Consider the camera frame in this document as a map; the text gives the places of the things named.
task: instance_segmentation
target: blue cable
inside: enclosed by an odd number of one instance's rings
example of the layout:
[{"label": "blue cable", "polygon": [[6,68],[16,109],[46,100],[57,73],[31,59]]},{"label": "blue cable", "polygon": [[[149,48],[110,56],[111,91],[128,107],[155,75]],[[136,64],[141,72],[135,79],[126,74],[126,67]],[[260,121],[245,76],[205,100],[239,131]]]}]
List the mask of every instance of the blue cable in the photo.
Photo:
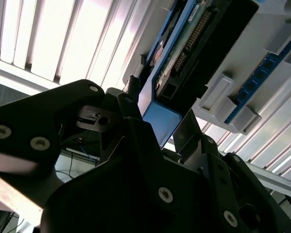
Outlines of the blue cable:
[{"label": "blue cable", "polygon": [[95,164],[98,163],[98,160],[93,159],[92,157],[89,156],[89,154],[86,152],[86,150],[84,149],[84,147],[82,145],[80,145],[81,150],[87,155],[87,157],[93,161]]}]

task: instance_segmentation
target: screw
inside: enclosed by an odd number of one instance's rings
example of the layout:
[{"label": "screw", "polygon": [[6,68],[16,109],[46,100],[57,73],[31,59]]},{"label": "screw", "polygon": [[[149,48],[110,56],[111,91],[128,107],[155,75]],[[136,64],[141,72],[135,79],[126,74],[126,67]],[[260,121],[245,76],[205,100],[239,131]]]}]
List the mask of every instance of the screw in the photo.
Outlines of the screw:
[{"label": "screw", "polygon": [[173,201],[173,194],[170,192],[168,188],[160,187],[159,188],[159,196],[166,203],[171,203]]},{"label": "screw", "polygon": [[210,143],[214,143],[214,140],[211,137],[207,138]]},{"label": "screw", "polygon": [[241,160],[238,158],[238,156],[236,156],[236,155],[234,155],[233,158],[235,159],[235,161],[236,161],[237,163],[239,163],[239,162],[241,161]]},{"label": "screw", "polygon": [[204,168],[202,166],[200,166],[197,171],[200,173],[200,174],[204,174]]},{"label": "screw", "polygon": [[95,86],[90,86],[89,89],[91,89],[92,91],[98,91],[98,88]]},{"label": "screw", "polygon": [[125,97],[124,99],[125,99],[127,102],[131,102],[131,99],[128,98],[128,97]]},{"label": "screw", "polygon": [[232,227],[237,227],[238,225],[237,219],[230,211],[225,210],[223,215],[225,220],[229,223],[229,225],[231,225]]},{"label": "screw", "polygon": [[30,141],[30,146],[35,150],[47,150],[50,142],[45,137],[35,137]]},{"label": "screw", "polygon": [[5,125],[0,125],[0,139],[5,139],[9,137],[12,133],[12,130],[5,126]]}]

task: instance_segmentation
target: cable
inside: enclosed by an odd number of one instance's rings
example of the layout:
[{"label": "cable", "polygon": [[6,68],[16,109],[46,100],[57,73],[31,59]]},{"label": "cable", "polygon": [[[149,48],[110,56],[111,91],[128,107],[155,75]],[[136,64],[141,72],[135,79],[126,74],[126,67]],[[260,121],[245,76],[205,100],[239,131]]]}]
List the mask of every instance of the cable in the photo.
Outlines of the cable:
[{"label": "cable", "polygon": [[14,231],[17,227],[19,227],[23,222],[24,222],[25,219],[22,220],[21,223],[19,223],[16,227],[14,227],[13,229],[11,229],[9,232],[7,233],[11,233],[12,231]]},{"label": "cable", "polygon": [[100,145],[100,142],[99,141],[89,141],[89,142],[84,142],[84,141],[81,141],[77,138],[74,138],[74,141],[76,143],[73,143],[73,144],[69,144],[69,145],[65,145],[66,147],[69,147],[69,146],[79,146],[79,145],[92,145],[92,146],[96,146],[99,148],[99,145]]},{"label": "cable", "polygon": [[63,171],[56,171],[56,172],[59,172],[59,173],[65,174],[65,175],[69,176],[70,178],[74,179],[73,176],[71,176],[71,175],[69,175],[68,173],[65,173],[65,172],[63,172]]},{"label": "cable", "polygon": [[72,168],[72,161],[73,161],[73,153],[71,153],[71,162],[70,162],[70,168],[69,168],[69,176],[71,176],[70,173],[71,173],[71,168]]},{"label": "cable", "polygon": [[80,145],[80,148],[87,155],[87,157],[95,163],[95,166],[96,166],[98,161],[96,159],[93,159],[91,156],[89,156],[89,154],[85,151],[85,149],[82,145]]},{"label": "cable", "polygon": [[6,228],[6,226],[8,225],[8,223],[11,221],[12,217],[16,217],[14,216],[15,212],[11,213],[7,219],[4,221],[4,223],[1,225],[0,227],[0,233],[3,233],[4,229]]}]

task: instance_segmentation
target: blue component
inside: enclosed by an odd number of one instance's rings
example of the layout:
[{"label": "blue component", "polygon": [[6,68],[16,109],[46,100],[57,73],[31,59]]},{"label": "blue component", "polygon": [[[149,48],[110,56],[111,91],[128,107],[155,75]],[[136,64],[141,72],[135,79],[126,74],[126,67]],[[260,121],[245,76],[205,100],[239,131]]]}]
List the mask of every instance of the blue component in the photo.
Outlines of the blue component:
[{"label": "blue component", "polygon": [[264,83],[264,81],[271,75],[280,62],[291,51],[291,41],[282,50],[279,55],[268,53],[259,66],[253,71],[249,79],[242,85],[241,89],[232,99],[237,105],[234,111],[225,120],[225,124],[229,124],[238,112],[246,105],[249,99],[254,95],[258,88]]},{"label": "blue component", "polygon": [[163,147],[171,137],[174,130],[181,122],[182,116],[181,114],[164,107],[155,100],[155,79],[160,73],[166,58],[168,57],[195,4],[196,0],[187,1],[162,52],[160,60],[156,63],[139,95],[138,106],[143,116],[143,120],[151,123],[155,136],[161,147]]}]

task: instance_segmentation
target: metal frame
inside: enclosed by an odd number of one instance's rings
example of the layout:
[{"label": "metal frame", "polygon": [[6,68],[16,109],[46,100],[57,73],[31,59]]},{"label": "metal frame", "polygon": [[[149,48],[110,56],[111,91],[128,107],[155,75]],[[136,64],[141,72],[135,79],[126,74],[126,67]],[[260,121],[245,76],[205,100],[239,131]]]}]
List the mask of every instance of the metal frame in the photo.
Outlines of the metal frame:
[{"label": "metal frame", "polygon": [[262,168],[246,163],[258,180],[267,188],[291,197],[291,181],[266,171]]},{"label": "metal frame", "polygon": [[53,89],[59,87],[60,85],[54,83],[52,81],[46,80],[42,77],[39,77],[35,74],[32,74],[26,70],[15,67],[14,65],[2,62],[0,60],[0,76],[8,80],[11,83],[13,89],[23,92],[23,87],[21,89],[17,89],[13,84],[17,83],[18,85],[22,85],[26,88],[31,88],[36,90],[36,92],[43,92],[49,89]]}]

